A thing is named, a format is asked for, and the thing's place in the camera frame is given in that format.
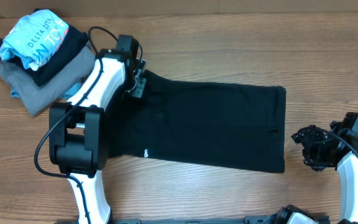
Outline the black polo shirt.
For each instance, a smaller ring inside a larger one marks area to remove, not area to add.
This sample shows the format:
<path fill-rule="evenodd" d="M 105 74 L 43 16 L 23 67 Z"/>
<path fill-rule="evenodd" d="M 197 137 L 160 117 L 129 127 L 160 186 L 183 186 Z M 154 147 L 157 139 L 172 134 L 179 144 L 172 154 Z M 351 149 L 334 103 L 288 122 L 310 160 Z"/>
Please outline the black polo shirt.
<path fill-rule="evenodd" d="M 110 157 L 284 172 L 283 87 L 143 77 L 141 97 L 109 105 Z"/>

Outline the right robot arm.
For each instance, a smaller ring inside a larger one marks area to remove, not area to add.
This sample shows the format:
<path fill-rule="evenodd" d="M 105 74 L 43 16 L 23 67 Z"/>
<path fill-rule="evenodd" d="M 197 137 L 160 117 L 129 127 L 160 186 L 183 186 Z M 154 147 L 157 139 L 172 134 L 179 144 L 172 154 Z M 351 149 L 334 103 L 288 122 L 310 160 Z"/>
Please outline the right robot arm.
<path fill-rule="evenodd" d="M 340 179 L 340 223 L 358 223 L 358 112 L 346 113 L 330 130 L 310 125 L 292 135 L 303 146 L 304 164 L 319 172 L 334 168 Z"/>

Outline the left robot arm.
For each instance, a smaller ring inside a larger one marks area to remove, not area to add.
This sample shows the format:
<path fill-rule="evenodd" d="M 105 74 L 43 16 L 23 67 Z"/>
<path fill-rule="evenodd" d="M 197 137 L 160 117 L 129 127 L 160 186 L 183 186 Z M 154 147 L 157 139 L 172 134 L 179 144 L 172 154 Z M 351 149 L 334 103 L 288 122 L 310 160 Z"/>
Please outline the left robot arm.
<path fill-rule="evenodd" d="M 49 156 L 67 179 L 78 206 L 78 223 L 112 223 L 102 169 L 108 159 L 106 109 L 130 95 L 145 65 L 139 42 L 120 35 L 114 49 L 102 49 L 79 92 L 55 103 L 49 114 Z"/>

